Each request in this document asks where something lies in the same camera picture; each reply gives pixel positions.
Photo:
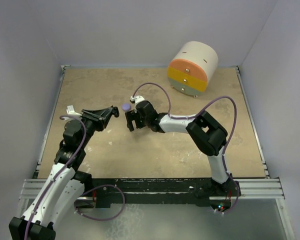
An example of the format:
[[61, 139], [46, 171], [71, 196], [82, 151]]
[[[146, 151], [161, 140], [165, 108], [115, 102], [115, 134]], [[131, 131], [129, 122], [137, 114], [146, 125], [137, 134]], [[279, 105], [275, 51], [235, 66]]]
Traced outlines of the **black earbud charging case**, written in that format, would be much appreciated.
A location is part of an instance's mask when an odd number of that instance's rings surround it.
[[120, 112], [119, 112], [119, 109], [118, 107], [114, 106], [113, 109], [112, 109], [112, 115], [115, 117], [115, 118], [118, 118], [120, 116]]

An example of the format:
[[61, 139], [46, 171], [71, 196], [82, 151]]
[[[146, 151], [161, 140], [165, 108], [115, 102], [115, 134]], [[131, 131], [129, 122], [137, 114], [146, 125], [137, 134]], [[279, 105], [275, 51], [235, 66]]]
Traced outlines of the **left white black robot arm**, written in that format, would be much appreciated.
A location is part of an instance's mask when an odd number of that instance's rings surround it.
[[93, 191], [92, 176], [79, 171], [86, 152], [85, 147], [95, 132], [102, 132], [111, 117], [119, 117], [116, 106], [101, 110], [82, 110], [76, 113], [72, 106], [65, 120], [62, 140], [51, 171], [32, 204], [21, 217], [13, 217], [9, 231], [14, 240], [53, 240], [61, 219], [80, 196]]

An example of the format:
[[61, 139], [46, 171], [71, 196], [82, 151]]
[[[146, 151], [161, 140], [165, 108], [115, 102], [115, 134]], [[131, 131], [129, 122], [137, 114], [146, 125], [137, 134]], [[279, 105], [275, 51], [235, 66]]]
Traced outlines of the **purple earbud charging case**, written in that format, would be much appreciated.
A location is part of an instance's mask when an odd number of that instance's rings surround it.
[[124, 112], [129, 112], [131, 110], [131, 105], [129, 103], [122, 104], [122, 110]]

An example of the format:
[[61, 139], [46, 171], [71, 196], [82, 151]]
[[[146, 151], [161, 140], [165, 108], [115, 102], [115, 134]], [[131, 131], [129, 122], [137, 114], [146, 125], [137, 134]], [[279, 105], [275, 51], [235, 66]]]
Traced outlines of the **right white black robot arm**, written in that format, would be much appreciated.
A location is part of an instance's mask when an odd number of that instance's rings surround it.
[[207, 156], [212, 183], [212, 190], [218, 196], [230, 190], [229, 173], [225, 162], [225, 146], [228, 132], [210, 115], [203, 111], [198, 115], [172, 115], [158, 113], [148, 100], [142, 100], [135, 108], [125, 112], [127, 127], [132, 132], [148, 127], [155, 133], [188, 134], [197, 148]]

